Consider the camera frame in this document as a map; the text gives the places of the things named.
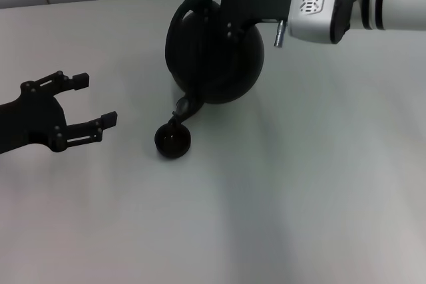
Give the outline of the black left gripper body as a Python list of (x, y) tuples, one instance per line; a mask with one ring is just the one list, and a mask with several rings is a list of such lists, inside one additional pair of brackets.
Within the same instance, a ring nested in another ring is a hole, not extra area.
[(62, 152), (67, 149), (66, 127), (64, 111), (52, 92), (24, 82), (19, 97), (1, 105), (1, 153), (29, 144)]

